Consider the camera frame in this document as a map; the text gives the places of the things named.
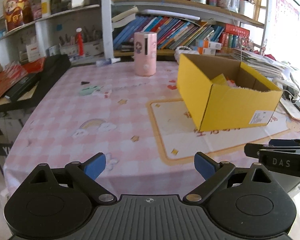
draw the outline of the white label on box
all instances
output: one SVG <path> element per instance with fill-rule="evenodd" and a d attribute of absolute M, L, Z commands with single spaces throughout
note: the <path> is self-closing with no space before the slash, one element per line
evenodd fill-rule
<path fill-rule="evenodd" d="M 268 123 L 270 118 L 272 117 L 274 111 L 261 111 L 256 110 L 249 122 L 249 124 L 257 124 L 257 123 Z"/>

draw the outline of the pink pen holder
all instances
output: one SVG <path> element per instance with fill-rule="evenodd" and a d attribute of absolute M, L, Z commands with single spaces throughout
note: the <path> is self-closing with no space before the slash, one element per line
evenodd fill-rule
<path fill-rule="evenodd" d="M 134 33 L 134 70 L 138 76 L 152 76 L 156 72 L 157 33 Z"/>

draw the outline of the gray ribbed plate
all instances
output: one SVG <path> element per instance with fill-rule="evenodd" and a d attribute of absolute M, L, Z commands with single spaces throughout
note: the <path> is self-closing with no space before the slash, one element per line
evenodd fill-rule
<path fill-rule="evenodd" d="M 97 208 L 92 219 L 62 240 L 242 240 L 216 227 L 202 208 L 177 196 L 130 196 Z M 286 235 L 273 238 L 290 239 Z"/>

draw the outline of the red marker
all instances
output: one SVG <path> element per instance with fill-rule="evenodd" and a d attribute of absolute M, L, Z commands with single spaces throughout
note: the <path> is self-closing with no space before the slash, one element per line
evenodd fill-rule
<path fill-rule="evenodd" d="M 78 47 L 79 47 L 79 56 L 83 56 L 84 52 L 83 52 L 83 41 L 82 41 L 82 36 L 81 36 L 81 31 L 82 28 L 78 28 L 76 30 L 76 32 L 78 33 Z"/>

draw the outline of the pink checkered tablecloth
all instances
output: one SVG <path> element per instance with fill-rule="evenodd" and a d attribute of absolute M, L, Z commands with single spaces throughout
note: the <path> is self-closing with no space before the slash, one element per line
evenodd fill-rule
<path fill-rule="evenodd" d="M 300 138 L 300 123 L 280 111 L 272 127 L 255 131 L 264 136 L 251 135 L 248 141 L 239 139 L 248 134 L 243 129 L 198 133 L 176 89 L 177 73 L 175 62 L 158 62 L 152 77 L 136 76 L 133 62 L 69 69 L 37 106 L 10 151 L 4 165 L 10 194 L 39 163 L 59 168 L 103 152 L 106 169 L 97 182 L 113 194 L 183 197 L 203 182 L 193 164 L 197 150 L 217 162 L 249 167 L 256 160 L 244 155 L 245 142 L 267 142 L 272 134 Z M 79 94 L 92 85 L 103 88 Z"/>

